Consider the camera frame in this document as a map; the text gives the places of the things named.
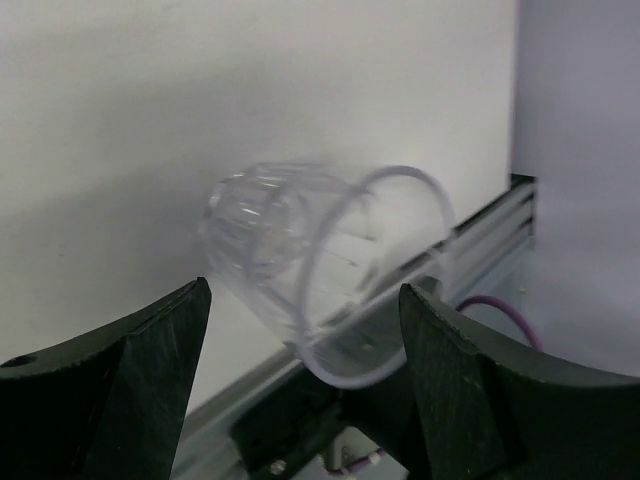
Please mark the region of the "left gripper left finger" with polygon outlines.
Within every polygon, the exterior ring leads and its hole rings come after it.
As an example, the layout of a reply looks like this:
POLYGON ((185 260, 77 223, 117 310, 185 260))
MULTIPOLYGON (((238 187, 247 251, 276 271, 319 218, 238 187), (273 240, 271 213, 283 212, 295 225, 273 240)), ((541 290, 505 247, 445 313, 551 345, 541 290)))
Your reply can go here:
POLYGON ((167 479, 211 306, 199 277, 1 365, 4 479, 167 479))

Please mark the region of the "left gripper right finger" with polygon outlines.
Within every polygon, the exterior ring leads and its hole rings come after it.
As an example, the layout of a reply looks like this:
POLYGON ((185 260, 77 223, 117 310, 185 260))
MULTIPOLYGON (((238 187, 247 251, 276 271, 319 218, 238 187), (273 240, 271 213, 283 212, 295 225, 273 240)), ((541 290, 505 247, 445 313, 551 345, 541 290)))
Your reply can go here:
POLYGON ((401 329, 436 479, 635 479, 639 381, 538 352, 404 285, 401 329))

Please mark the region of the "clear glass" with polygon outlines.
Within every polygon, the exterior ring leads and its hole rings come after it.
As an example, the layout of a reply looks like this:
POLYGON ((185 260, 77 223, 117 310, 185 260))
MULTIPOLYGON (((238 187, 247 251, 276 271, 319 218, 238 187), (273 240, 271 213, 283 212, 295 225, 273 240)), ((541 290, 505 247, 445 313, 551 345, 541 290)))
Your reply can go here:
POLYGON ((406 361, 398 295, 446 295, 457 219, 406 165, 259 163, 219 181, 200 235, 221 281, 328 385, 357 390, 406 361))

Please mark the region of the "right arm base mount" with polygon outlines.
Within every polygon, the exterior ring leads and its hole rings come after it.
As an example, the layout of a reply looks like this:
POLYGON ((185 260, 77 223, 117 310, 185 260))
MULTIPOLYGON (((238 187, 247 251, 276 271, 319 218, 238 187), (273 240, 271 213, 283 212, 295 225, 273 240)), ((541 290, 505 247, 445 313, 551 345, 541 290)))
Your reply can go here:
POLYGON ((347 427, 412 470, 425 445, 408 368, 361 390, 304 370, 243 414, 230 436, 251 479, 291 479, 347 427))

